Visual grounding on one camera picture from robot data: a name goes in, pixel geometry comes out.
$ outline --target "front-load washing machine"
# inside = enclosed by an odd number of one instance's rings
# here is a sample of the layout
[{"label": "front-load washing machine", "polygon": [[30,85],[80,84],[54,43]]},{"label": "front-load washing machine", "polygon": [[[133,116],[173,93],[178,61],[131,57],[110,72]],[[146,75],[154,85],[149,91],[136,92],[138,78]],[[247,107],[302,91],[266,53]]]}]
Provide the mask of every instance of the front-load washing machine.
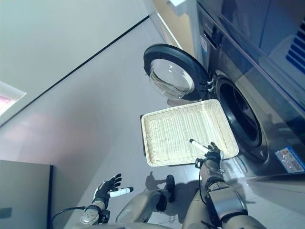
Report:
[{"label": "front-load washing machine", "polygon": [[[152,45],[143,57],[151,85],[170,99],[218,99],[246,176],[304,173],[305,112],[217,21],[203,8],[198,11],[203,62],[179,48]],[[292,128],[295,118],[300,126]]]}]

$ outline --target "open washing machine door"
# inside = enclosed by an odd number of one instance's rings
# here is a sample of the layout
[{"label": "open washing machine door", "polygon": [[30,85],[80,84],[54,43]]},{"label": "open washing machine door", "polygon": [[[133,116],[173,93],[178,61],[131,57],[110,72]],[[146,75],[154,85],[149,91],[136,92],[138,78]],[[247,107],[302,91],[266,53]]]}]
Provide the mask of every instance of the open washing machine door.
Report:
[{"label": "open washing machine door", "polygon": [[168,44],[155,44],[144,53],[144,69],[152,87],[169,99],[207,98],[211,77],[190,54]]}]

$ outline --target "washing machine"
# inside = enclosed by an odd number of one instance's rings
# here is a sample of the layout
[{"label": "washing machine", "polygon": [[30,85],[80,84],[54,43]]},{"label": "washing machine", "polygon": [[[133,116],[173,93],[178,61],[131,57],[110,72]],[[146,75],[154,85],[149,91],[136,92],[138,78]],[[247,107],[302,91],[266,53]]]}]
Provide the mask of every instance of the washing machine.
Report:
[{"label": "washing machine", "polygon": [[224,10],[230,7],[236,1],[198,1],[202,62],[167,44],[148,47],[143,58],[151,85],[169,99],[219,100],[246,176],[304,173],[305,90],[293,82],[304,82],[305,75],[283,75],[270,55],[226,19],[234,14]]}]

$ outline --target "black cable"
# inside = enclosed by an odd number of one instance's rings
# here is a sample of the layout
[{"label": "black cable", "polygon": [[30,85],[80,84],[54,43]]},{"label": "black cable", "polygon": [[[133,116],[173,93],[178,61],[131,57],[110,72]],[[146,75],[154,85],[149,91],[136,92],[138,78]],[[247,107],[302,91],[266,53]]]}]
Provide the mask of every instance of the black cable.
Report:
[{"label": "black cable", "polygon": [[52,217],[52,220],[51,220],[51,229],[54,229],[54,227],[53,227],[53,220],[55,219],[55,217],[57,217],[61,213],[64,213],[64,212],[70,211],[70,210],[75,210],[75,209],[85,210],[86,207],[85,206],[82,206],[82,207],[72,207],[72,208],[65,208],[64,210],[61,210],[55,216]]},{"label": "black cable", "polygon": [[201,223],[203,223],[204,225],[208,226],[209,228],[218,229],[218,227],[216,227],[216,226],[214,226],[214,225],[212,225],[212,224],[209,224],[209,223],[207,223],[207,222],[204,222],[204,221],[202,221],[202,220],[201,220]]},{"label": "black cable", "polygon": [[198,176],[198,181],[199,181],[199,193],[200,193],[200,198],[201,198],[202,202],[203,202],[203,203],[206,205],[206,203],[205,203],[205,201],[203,200],[202,195],[201,195],[201,182],[200,182],[200,174],[199,174],[199,176]]}]

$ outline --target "white wicker tray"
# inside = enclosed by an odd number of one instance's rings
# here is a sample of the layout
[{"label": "white wicker tray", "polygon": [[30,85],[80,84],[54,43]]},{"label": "white wicker tray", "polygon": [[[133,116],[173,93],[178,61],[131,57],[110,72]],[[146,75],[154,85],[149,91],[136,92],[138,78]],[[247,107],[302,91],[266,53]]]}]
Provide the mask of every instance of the white wicker tray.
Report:
[{"label": "white wicker tray", "polygon": [[150,166],[195,163],[203,152],[190,144],[210,142],[224,158],[238,154],[238,146],[218,100],[210,99],[143,115],[141,119],[146,160]]}]

